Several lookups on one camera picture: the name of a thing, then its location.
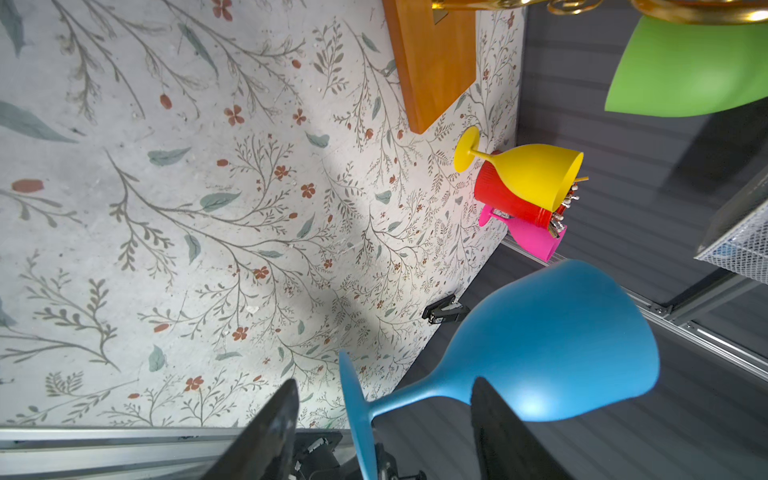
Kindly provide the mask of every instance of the wooden board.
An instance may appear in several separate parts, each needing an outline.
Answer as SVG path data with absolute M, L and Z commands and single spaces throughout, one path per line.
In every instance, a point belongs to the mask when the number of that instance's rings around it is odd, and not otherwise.
M 383 0 L 411 131 L 422 134 L 475 82 L 475 13 L 438 23 L 429 0 Z

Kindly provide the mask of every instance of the leaf pattern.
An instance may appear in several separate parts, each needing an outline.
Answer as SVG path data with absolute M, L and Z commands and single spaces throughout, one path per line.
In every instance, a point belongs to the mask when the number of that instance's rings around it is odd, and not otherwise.
M 63 141 L 70 144 L 77 143 L 77 141 L 56 133 L 32 113 L 6 101 L 0 101 L 0 125 L 27 137 Z
M 167 165 L 173 165 L 184 158 L 184 155 L 187 154 L 187 152 L 191 149 L 192 147 L 169 151 L 152 150 L 151 152 L 147 153 L 147 156 L 149 157 L 149 162 L 151 164 L 157 165 L 158 167 L 166 167 Z
M 187 242 L 187 246 L 190 249 L 190 265 L 200 255 L 200 241 L 191 236 L 190 234 L 184 235 L 184 241 Z
M 165 366 L 165 355 L 163 350 L 157 345 L 152 349 L 152 353 L 149 354 L 149 371 L 156 372 Z
M 192 45 L 192 48 L 194 48 L 195 53 L 201 56 L 203 60 L 208 62 L 210 67 L 216 72 L 216 78 L 219 78 L 219 69 L 216 68 L 216 64 L 214 63 L 214 60 L 210 56 L 210 53 L 208 53 L 208 50 L 205 48 L 205 45 L 203 45 L 203 42 L 200 41 L 199 37 L 197 37 L 197 34 L 194 32 L 194 30 L 183 23 L 179 23 L 178 27 L 179 27 L 179 30 L 181 30 L 181 33 L 184 35 L 184 37 L 190 42 L 190 44 Z
M 24 24 L 13 0 L 0 0 L 0 23 L 13 42 L 13 49 L 18 58 L 24 46 Z
M 328 141 L 330 140 L 330 136 L 328 135 L 320 135 L 319 137 L 312 134 L 306 134 L 307 140 L 310 141 L 312 145 L 315 147 L 325 148 L 328 146 Z
M 224 192 L 218 194 L 208 194 L 200 199 L 200 205 L 202 206 L 203 211 L 212 212 L 231 204 L 232 201 L 239 196 L 240 194 L 228 194 Z
M 417 136 L 380 8 L 283 4 L 0 0 L 9 425 L 246 425 L 294 377 L 299 426 L 345 428 L 339 349 L 391 391 L 504 236 L 452 152 L 514 142 L 523 24 L 478 14 L 478 81 Z

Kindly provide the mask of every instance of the wire mesh basket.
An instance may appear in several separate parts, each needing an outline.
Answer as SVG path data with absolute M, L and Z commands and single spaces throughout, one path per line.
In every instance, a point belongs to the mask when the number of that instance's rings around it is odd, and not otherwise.
M 768 283 L 768 167 L 715 213 L 694 258 Z

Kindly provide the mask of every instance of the goblet stem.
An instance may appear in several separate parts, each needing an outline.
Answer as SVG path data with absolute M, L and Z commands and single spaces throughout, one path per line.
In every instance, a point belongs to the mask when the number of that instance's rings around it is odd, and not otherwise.
M 481 151 L 477 151 L 474 148 L 470 148 L 469 149 L 469 153 L 475 155 L 476 157 L 480 157 L 483 160 L 491 160 L 493 158 L 493 155 L 486 154 L 486 153 L 481 152 Z
M 439 396 L 439 388 L 434 380 L 430 376 L 419 380 L 416 383 L 412 383 L 406 387 L 395 390 L 389 395 L 384 395 L 369 403 L 371 419 L 387 413 L 390 410 L 399 409 L 400 407 L 416 403 L 419 400 L 427 399 L 433 396 Z

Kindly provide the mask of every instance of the metal mesh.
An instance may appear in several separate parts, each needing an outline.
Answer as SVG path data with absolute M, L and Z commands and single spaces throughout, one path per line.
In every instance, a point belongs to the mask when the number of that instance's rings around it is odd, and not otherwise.
M 768 203 L 696 258 L 768 283 Z

